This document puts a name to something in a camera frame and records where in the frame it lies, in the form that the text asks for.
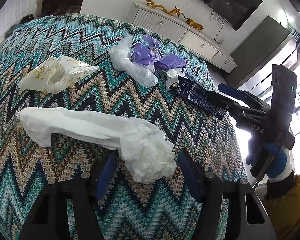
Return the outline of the yellow sleeve right forearm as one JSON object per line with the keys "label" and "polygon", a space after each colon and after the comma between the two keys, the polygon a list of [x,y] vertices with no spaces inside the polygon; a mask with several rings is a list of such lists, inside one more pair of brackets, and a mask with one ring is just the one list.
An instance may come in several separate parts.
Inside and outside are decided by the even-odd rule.
{"label": "yellow sleeve right forearm", "polygon": [[263,205],[278,239],[300,239],[300,174],[268,181]]}

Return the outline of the right hand blue white glove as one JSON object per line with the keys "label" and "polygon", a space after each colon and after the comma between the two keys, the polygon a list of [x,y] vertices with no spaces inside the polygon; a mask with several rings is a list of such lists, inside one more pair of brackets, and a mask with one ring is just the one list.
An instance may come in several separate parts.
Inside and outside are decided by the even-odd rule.
{"label": "right hand blue white glove", "polygon": [[278,183],[293,172],[291,152],[284,146],[272,142],[262,142],[251,137],[248,141],[246,164],[257,180],[266,174],[270,183]]}

